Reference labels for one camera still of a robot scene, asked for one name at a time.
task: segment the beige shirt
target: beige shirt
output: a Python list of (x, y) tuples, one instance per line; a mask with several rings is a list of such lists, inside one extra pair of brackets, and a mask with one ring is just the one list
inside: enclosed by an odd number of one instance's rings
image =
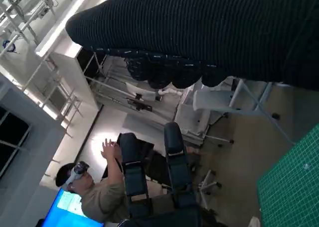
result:
[(97, 222), (118, 223), (129, 218), (124, 182), (109, 185), (102, 180), (82, 196), (81, 202), (83, 214)]

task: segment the vr headset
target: vr headset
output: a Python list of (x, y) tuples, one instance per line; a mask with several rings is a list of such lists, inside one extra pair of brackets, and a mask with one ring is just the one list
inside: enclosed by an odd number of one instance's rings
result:
[(69, 178), (63, 185), (63, 189), (67, 191), (67, 186), (72, 183), (74, 180), (80, 179), (83, 174), (89, 169), (89, 165), (84, 161), (79, 161), (76, 165), (72, 168)]

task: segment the black sweater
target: black sweater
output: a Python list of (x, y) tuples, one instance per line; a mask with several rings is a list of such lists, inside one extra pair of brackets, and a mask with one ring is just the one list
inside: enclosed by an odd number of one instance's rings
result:
[(107, 0), (66, 30), (93, 50), (129, 48), (215, 65), (222, 76), (319, 89), (318, 0)]

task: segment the blue screen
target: blue screen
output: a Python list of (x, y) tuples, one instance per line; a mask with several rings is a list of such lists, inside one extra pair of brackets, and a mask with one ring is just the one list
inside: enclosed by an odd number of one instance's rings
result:
[(43, 227), (102, 227), (103, 224), (87, 218), (81, 210), (81, 197), (60, 189)]

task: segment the green cutting mat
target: green cutting mat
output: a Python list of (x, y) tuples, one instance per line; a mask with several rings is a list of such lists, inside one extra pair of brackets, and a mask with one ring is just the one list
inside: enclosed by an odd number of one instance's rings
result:
[(319, 125), (257, 183), (264, 227), (319, 227)]

